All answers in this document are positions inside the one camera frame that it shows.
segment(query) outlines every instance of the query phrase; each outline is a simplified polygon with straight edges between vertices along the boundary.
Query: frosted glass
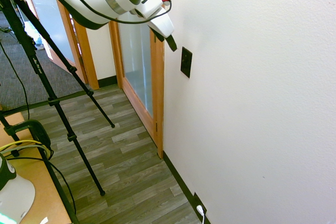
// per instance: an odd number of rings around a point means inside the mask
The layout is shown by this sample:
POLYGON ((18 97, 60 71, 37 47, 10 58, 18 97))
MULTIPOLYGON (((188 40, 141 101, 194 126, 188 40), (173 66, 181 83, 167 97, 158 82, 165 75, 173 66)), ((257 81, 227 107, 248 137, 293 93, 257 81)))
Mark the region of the frosted glass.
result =
POLYGON ((72 62, 74 57, 71 52, 61 14, 59 12, 56 0, 32 0, 38 15, 38 18, 50 37, 60 49, 62 54, 72 62))
MULTIPOLYGON (((121 15, 119 19, 128 21, 140 20, 130 13, 121 15)), ((119 32, 125 77, 147 111, 153 116, 149 27, 146 24, 119 24, 119 32)))

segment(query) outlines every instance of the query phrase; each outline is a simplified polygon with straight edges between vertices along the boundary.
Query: carpet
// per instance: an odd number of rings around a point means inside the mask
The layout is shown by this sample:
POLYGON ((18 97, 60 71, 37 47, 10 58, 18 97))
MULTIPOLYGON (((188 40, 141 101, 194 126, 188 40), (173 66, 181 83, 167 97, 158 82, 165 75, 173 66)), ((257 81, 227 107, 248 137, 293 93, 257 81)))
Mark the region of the carpet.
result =
MULTIPOLYGON (((9 23, 2 12, 0 12, 0 26, 3 28, 9 27, 9 23)), ((28 104, 47 101, 48 94, 38 75, 35 74, 15 35, 0 31, 0 40, 26 88, 28 104)), ((36 55, 57 97, 60 98, 83 91, 71 74, 49 60, 45 50, 37 50, 36 55)), ((26 105, 23 88, 1 48, 0 104, 3 111, 13 110, 26 105)))

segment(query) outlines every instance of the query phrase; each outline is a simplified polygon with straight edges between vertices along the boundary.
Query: electrical outlet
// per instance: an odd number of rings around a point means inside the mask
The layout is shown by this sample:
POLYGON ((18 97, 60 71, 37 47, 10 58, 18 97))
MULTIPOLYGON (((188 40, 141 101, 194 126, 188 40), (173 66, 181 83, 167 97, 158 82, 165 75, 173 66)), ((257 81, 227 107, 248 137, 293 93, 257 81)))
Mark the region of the electrical outlet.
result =
POLYGON ((203 203, 201 202, 201 199, 199 198, 199 196, 197 195, 197 193, 194 193, 194 202, 195 202, 196 206, 201 205, 203 207, 204 214, 206 214, 206 208, 203 205, 203 203))
POLYGON ((181 71, 188 78, 190 78, 192 58, 193 58, 193 54, 188 49, 186 49, 185 47, 182 47, 181 71))

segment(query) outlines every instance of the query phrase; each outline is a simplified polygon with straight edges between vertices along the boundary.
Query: tripod leg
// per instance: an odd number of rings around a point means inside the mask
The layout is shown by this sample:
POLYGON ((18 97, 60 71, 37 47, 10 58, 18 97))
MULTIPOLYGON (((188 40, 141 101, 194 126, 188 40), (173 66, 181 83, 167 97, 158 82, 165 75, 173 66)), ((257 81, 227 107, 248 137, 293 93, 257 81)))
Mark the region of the tripod leg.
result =
POLYGON ((7 21, 9 22, 9 25, 11 26, 16 38, 18 41, 20 41, 35 73, 38 74, 43 86, 45 87, 48 95, 49 95, 49 105, 50 106, 55 106, 59 116, 61 117, 61 120, 65 126, 65 128, 68 131, 68 140, 69 141, 73 141, 79 154, 81 155, 87 169, 89 170, 94 182, 96 183, 96 186, 98 187, 98 190, 100 191, 100 195, 104 195, 105 192, 102 189, 101 185, 99 184, 99 181, 96 177, 96 175, 94 174, 92 167, 89 164, 89 161, 87 160, 82 148, 80 147, 78 140, 77 140, 77 136, 75 135, 75 133, 73 132, 69 121, 67 120, 67 117, 64 114, 63 109, 61 108, 60 104, 59 104, 59 99, 57 98, 57 96, 55 95, 49 80, 47 79, 40 63, 39 60, 36 57, 36 53, 35 53, 35 47, 33 45, 33 41, 32 39, 26 34, 26 32, 24 31, 23 25, 21 23, 21 21, 19 20, 19 18, 17 17, 12 4, 10 2, 10 0, 0 0, 0 5, 2 8, 2 11, 7 19, 7 21))
POLYGON ((68 71, 74 76, 76 81, 81 85, 81 87, 84 89, 86 94, 91 98, 91 100, 94 102, 94 104, 97 106, 97 108, 100 110, 100 112, 103 114, 103 116, 106 118, 106 120, 110 123, 112 128, 115 127, 115 125, 112 123, 112 121, 109 119, 109 117, 106 115, 105 111, 102 109, 102 107, 99 105, 99 103, 96 101, 96 99, 93 97, 93 91, 89 90, 85 84, 82 82, 82 80, 79 78, 79 76, 76 74, 77 69, 70 65, 70 63, 67 61, 67 59, 64 57, 62 52, 59 50, 59 48, 56 46, 56 44, 51 39, 49 33, 46 31, 46 29, 42 26, 40 21, 35 17, 35 15, 31 12, 28 5, 23 0, 14 0, 14 2, 20 7, 22 12, 27 16, 27 18, 30 20, 30 22, 33 24, 33 26, 36 28, 36 30, 42 35, 42 37, 50 44, 52 49, 55 51, 59 59, 62 61, 62 63, 66 66, 68 71))

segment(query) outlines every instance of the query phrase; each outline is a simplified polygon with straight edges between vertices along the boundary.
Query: light switch plate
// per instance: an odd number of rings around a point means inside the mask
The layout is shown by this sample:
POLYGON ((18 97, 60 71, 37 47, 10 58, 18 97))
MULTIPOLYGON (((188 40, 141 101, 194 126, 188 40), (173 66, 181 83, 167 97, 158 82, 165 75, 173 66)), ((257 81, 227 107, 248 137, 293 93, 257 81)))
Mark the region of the light switch plate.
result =
POLYGON ((186 49, 185 47, 182 47, 181 71, 188 78, 190 78, 192 58, 193 58, 193 54, 188 49, 186 49))

